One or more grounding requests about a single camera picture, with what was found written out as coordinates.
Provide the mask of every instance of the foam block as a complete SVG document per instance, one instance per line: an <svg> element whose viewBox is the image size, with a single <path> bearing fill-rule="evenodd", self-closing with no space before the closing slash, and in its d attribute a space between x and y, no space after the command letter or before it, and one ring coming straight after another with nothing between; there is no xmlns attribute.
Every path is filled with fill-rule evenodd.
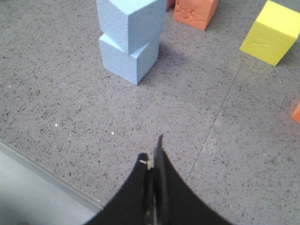
<svg viewBox="0 0 300 225"><path fill-rule="evenodd" d="M168 2L167 2L167 9L170 8L174 4L175 4L175 0L168 0Z"/></svg>
<svg viewBox="0 0 300 225"><path fill-rule="evenodd" d="M205 30L210 23L219 0L176 0L174 20Z"/></svg>
<svg viewBox="0 0 300 225"><path fill-rule="evenodd" d="M105 69L137 85L158 60L159 37L128 55L106 34L99 39Z"/></svg>
<svg viewBox="0 0 300 225"><path fill-rule="evenodd" d="M164 30L167 0L97 0L101 30L131 54Z"/></svg>
<svg viewBox="0 0 300 225"><path fill-rule="evenodd" d="M240 50L276 66L297 40L300 13L267 1Z"/></svg>
<svg viewBox="0 0 300 225"><path fill-rule="evenodd" d="M300 123L300 102L298 103L295 111L292 114L292 119L298 123Z"/></svg>

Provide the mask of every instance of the speckled floor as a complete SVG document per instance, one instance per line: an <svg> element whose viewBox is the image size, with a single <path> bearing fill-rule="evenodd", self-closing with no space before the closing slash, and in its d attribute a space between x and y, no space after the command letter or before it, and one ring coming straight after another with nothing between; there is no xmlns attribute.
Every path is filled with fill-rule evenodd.
<svg viewBox="0 0 300 225"><path fill-rule="evenodd" d="M104 206L164 134L182 178L234 224L300 224L300 42L276 67L239 51L264 3L220 0L205 32L169 9L134 86L103 69L94 0L1 0L0 141Z"/></svg>

